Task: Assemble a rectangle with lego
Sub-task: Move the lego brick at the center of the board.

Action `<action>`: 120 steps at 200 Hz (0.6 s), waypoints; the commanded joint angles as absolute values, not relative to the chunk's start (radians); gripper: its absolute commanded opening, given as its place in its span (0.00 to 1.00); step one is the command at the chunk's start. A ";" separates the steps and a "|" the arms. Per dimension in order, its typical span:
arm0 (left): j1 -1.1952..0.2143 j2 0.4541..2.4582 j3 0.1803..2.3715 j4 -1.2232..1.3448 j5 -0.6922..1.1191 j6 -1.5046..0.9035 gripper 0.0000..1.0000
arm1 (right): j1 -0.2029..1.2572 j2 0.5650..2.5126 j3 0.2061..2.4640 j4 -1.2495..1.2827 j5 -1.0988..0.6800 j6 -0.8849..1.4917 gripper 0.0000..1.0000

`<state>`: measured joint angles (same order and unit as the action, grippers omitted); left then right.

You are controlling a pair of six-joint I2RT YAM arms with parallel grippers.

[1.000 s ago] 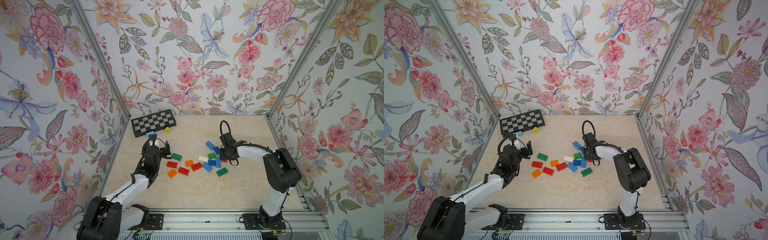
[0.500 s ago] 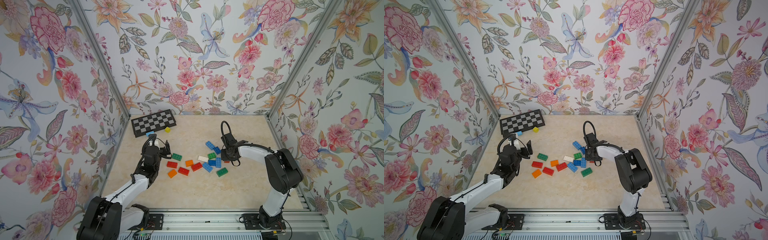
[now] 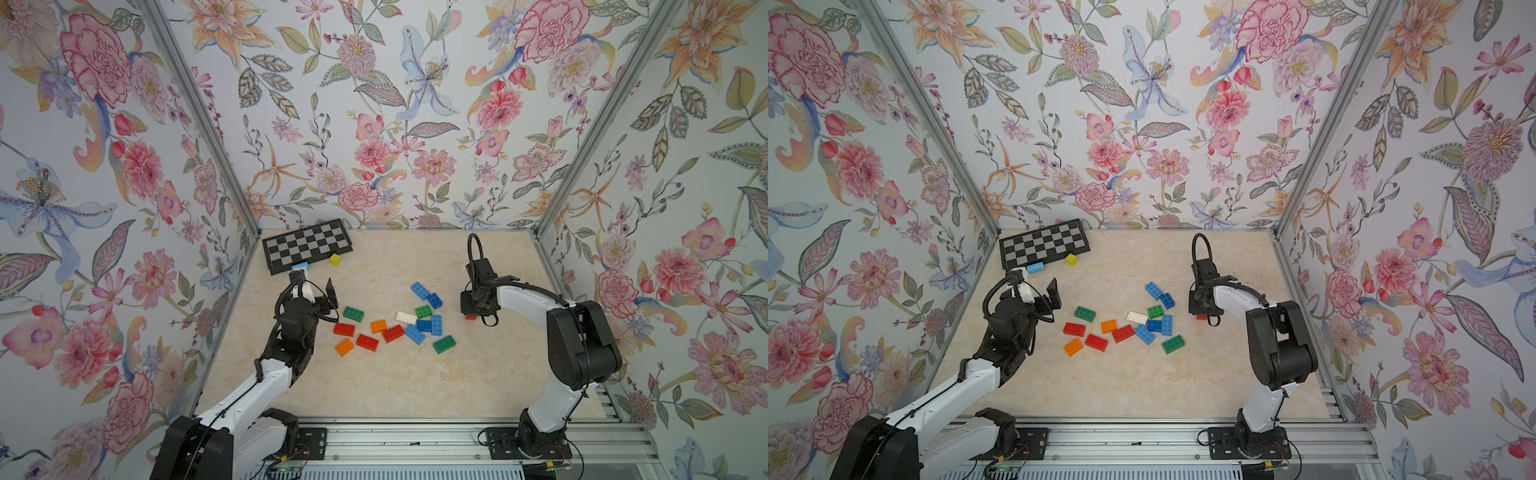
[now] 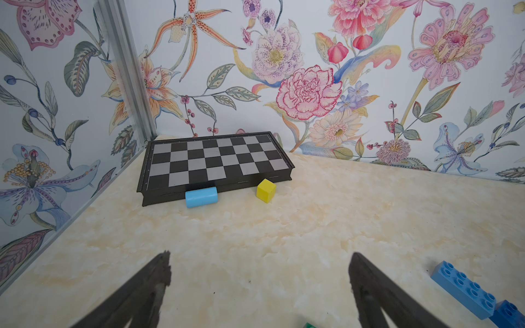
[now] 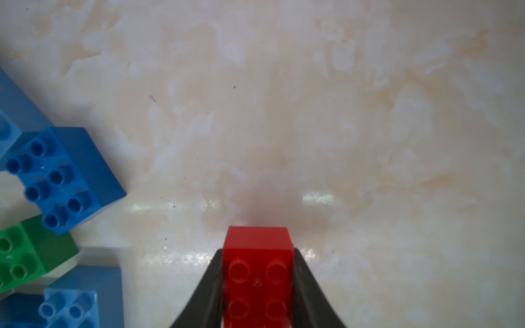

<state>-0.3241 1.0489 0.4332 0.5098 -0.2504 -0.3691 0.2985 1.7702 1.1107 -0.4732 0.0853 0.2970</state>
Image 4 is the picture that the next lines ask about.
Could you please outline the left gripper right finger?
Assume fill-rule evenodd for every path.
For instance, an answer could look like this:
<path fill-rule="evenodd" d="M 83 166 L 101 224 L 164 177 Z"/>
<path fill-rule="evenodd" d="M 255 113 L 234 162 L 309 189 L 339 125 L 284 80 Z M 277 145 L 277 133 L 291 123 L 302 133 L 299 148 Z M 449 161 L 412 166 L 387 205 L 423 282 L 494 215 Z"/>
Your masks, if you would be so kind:
<path fill-rule="evenodd" d="M 385 316 L 397 327 L 446 327 L 361 253 L 348 273 L 362 327 L 387 327 Z"/>

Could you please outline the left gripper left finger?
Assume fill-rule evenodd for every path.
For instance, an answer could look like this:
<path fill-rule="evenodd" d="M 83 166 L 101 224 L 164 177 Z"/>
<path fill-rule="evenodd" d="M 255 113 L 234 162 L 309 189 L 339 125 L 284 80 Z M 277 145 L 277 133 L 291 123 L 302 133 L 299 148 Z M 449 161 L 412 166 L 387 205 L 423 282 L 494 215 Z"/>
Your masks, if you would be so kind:
<path fill-rule="evenodd" d="M 164 251 L 73 326 L 156 327 L 171 276 L 170 252 Z"/>

